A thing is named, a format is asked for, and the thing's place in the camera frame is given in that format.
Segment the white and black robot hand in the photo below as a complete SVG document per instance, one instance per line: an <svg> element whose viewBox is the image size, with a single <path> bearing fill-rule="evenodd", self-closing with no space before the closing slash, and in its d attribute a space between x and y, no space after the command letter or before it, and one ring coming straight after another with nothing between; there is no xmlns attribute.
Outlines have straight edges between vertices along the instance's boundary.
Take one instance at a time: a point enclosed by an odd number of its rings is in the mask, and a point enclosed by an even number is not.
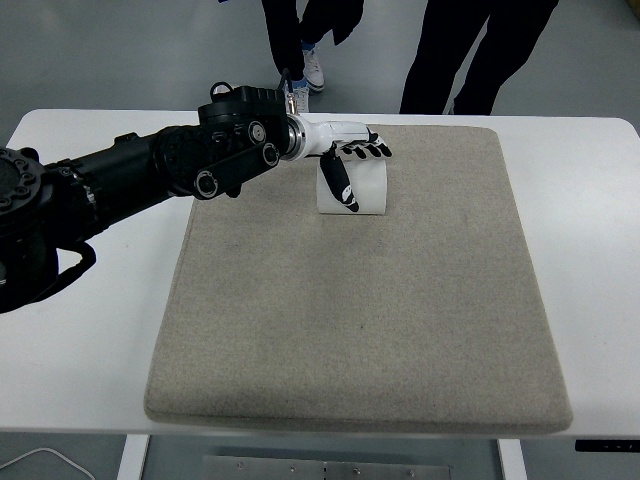
<svg viewBox="0 0 640 480"><path fill-rule="evenodd" d="M387 206L387 159L391 150L382 137L353 121L300 125L294 158L316 158L318 212L331 215L383 215Z"/></svg>

